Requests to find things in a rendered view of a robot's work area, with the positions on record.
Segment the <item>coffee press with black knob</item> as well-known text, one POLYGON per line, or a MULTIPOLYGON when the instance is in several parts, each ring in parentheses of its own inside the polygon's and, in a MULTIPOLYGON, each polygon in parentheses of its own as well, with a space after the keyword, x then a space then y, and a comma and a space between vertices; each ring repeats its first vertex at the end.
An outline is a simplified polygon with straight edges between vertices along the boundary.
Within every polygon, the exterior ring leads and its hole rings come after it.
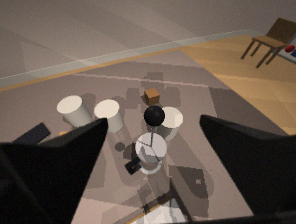
POLYGON ((124 165, 130 175, 139 169, 146 174, 154 174, 160 169, 167 146, 165 140, 154 133, 154 127, 161 125, 164 119, 164 110, 159 106, 153 105, 145 110, 144 120, 148 125, 152 126, 152 132, 139 137, 136 142, 137 157, 124 165), (134 167, 136 164, 138 165, 134 167))

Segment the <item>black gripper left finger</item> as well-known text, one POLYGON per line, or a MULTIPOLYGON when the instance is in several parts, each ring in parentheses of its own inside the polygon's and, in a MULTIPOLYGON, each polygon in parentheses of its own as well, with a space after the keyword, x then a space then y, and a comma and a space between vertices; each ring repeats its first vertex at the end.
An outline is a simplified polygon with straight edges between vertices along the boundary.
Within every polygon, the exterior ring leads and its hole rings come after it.
POLYGON ((0 142, 0 180, 14 182, 46 224, 71 224, 107 130, 100 118, 37 145, 0 142))

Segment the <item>cream cylinder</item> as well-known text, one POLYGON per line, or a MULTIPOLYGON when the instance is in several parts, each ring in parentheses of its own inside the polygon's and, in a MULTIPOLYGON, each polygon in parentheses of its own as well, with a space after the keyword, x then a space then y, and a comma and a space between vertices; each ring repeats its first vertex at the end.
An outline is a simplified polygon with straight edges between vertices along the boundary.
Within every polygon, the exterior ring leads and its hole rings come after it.
POLYGON ((156 126, 155 132, 165 141, 169 141, 176 136, 183 122, 183 115, 178 109, 174 107, 164 107, 162 109, 165 113, 165 119, 161 125, 156 126))
POLYGON ((92 121, 91 112, 83 100, 76 95, 62 99, 57 105, 57 110, 75 128, 80 128, 92 121))
POLYGON ((109 133, 119 131, 124 124, 119 104, 114 100, 103 100, 94 108, 97 119, 107 118, 109 133))

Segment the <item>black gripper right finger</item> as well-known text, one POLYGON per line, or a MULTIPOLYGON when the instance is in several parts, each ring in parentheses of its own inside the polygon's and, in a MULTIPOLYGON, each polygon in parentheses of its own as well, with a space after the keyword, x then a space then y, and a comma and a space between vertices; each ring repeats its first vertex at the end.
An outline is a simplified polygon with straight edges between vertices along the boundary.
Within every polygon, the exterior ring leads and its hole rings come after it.
POLYGON ((296 190, 296 135, 281 136, 205 114, 200 126, 253 215, 283 212, 296 190))

